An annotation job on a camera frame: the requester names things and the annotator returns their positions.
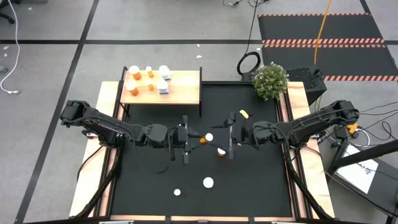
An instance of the orange cable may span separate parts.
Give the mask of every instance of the orange cable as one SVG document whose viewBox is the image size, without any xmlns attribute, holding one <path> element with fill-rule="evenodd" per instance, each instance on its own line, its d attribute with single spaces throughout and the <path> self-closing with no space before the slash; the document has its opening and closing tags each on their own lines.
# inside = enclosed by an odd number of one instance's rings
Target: orange cable
<svg viewBox="0 0 398 224">
<path fill-rule="evenodd" d="M 316 45 L 316 47 L 315 47 L 315 55 L 313 56 L 313 64 L 314 64 L 314 65 L 317 64 L 317 55 L 318 55 L 318 44 L 319 44 L 319 39 L 321 38 L 321 34 L 322 34 L 322 30 L 323 30 L 323 25 L 325 25 L 326 17 L 328 16 L 330 6 L 331 6 L 331 0 L 329 0 L 328 8 L 326 9 L 325 15 L 323 16 L 321 29 L 319 30 L 319 33 L 318 33 L 317 45 Z"/>
</svg>

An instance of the warning stripe tape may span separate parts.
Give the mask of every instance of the warning stripe tape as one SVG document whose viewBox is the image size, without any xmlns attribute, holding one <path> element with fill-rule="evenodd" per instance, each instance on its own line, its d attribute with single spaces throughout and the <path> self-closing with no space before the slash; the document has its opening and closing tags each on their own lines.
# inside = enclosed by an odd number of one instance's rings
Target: warning stripe tape
<svg viewBox="0 0 398 224">
<path fill-rule="evenodd" d="M 324 81 L 398 81 L 395 75 L 326 75 Z"/>
<path fill-rule="evenodd" d="M 263 40 L 263 44 L 316 44 L 316 39 L 271 39 Z M 319 39 L 319 44 L 382 44 L 383 38 L 344 38 Z"/>
<path fill-rule="evenodd" d="M 323 16 L 322 13 L 304 13 L 304 14 L 259 14 L 258 17 L 262 16 Z M 372 16 L 370 13 L 329 13 L 328 16 Z"/>
<path fill-rule="evenodd" d="M 267 47 L 315 48 L 316 44 L 264 44 Z M 386 48 L 384 44 L 318 44 L 318 48 Z"/>
</svg>

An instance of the white paper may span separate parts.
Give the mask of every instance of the white paper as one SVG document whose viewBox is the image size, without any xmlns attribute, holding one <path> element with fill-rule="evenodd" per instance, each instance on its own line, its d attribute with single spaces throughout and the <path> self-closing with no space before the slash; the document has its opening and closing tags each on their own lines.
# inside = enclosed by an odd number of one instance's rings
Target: white paper
<svg viewBox="0 0 398 224">
<path fill-rule="evenodd" d="M 350 145 L 347 147 L 343 157 L 356 154 L 357 152 L 359 152 L 359 150 Z M 357 164 L 341 167 L 336 171 L 336 173 L 367 194 L 375 174 L 372 170 L 377 170 L 378 165 L 379 164 L 377 162 L 370 159 Z"/>
</svg>

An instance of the wooden board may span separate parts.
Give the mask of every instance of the wooden board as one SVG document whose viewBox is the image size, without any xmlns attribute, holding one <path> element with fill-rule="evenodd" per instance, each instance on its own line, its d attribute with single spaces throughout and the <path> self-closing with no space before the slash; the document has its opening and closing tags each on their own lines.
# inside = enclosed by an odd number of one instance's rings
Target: wooden board
<svg viewBox="0 0 398 224">
<path fill-rule="evenodd" d="M 138 95 L 132 96 L 126 89 L 129 81 L 134 81 L 132 75 L 126 72 L 123 85 L 121 103 L 133 104 L 185 104 L 198 105 L 200 100 L 200 72 L 199 71 L 170 71 L 171 81 L 169 94 L 160 95 L 156 83 L 161 79 L 159 71 L 153 71 L 154 77 L 149 78 L 146 71 L 140 71 L 142 78 L 137 83 Z M 146 81 L 151 80 L 154 90 L 148 89 Z"/>
<path fill-rule="evenodd" d="M 117 91 L 118 82 L 102 82 L 96 109 L 101 113 L 112 116 Z M 89 139 L 87 141 L 83 161 L 92 155 L 92 153 L 99 147 L 98 138 Z M 102 167 L 104 165 L 105 151 L 106 148 L 103 147 L 102 150 L 93 156 L 81 170 L 80 177 L 76 185 L 72 207 L 70 209 L 70 216 L 77 215 L 81 212 L 97 191 L 100 184 Z"/>
<path fill-rule="evenodd" d="M 310 108 L 308 107 L 303 83 L 289 82 L 288 91 L 293 119 L 301 118 L 302 116 L 310 114 Z M 307 146 L 319 152 L 316 140 L 310 139 Z M 301 149 L 300 154 L 308 190 L 324 211 L 334 217 L 335 213 L 331 204 L 329 188 L 323 171 L 321 157 L 306 148 Z M 314 218 L 317 218 L 317 214 L 315 214 L 314 211 L 312 213 Z"/>
</svg>

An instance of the green plant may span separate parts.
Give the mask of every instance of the green plant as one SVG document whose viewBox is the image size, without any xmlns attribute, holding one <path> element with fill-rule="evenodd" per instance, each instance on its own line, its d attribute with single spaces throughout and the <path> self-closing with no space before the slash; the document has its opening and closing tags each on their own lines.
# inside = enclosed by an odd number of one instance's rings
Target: green plant
<svg viewBox="0 0 398 224">
<path fill-rule="evenodd" d="M 279 100 L 279 94 L 287 90 L 287 77 L 284 68 L 271 62 L 270 65 L 259 67 L 253 74 L 254 89 L 261 98 Z"/>
</svg>

